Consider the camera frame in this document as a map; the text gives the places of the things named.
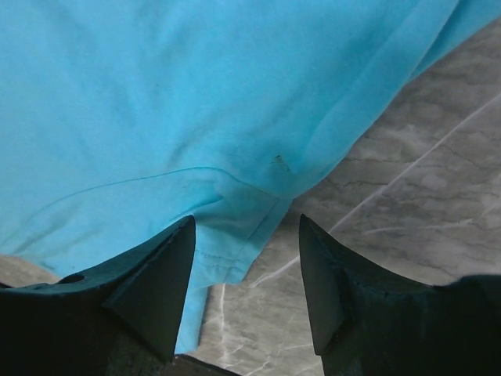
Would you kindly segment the light blue t-shirt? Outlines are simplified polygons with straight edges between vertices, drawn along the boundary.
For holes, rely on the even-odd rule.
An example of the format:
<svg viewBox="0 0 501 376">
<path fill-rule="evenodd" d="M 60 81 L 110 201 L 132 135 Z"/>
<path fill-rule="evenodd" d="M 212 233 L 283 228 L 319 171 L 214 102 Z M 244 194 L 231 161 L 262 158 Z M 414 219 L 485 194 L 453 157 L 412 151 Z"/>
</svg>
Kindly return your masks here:
<svg viewBox="0 0 501 376">
<path fill-rule="evenodd" d="M 497 1 L 4 1 L 1 252 L 59 276 L 181 217 L 175 350 L 292 201 Z"/>
</svg>

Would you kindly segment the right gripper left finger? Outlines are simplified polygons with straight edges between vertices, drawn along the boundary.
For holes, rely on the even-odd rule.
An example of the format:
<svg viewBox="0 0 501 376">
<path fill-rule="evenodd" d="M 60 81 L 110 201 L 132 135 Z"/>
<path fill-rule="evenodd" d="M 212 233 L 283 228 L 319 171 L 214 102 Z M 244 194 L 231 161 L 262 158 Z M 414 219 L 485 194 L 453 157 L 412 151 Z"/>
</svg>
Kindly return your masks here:
<svg viewBox="0 0 501 376">
<path fill-rule="evenodd" d="M 4 375 L 141 374 L 174 356 L 195 253 L 186 216 L 57 283 L 1 291 Z"/>
</svg>

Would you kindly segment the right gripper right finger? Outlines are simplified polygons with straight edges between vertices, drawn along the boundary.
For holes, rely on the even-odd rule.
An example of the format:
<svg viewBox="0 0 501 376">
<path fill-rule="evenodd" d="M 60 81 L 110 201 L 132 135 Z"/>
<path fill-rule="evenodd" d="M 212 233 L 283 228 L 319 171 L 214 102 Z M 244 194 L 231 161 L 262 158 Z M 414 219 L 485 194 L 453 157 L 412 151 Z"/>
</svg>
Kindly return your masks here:
<svg viewBox="0 0 501 376">
<path fill-rule="evenodd" d="M 500 278 L 444 286 L 393 273 L 299 222 L 301 274 L 326 375 L 497 375 Z"/>
</svg>

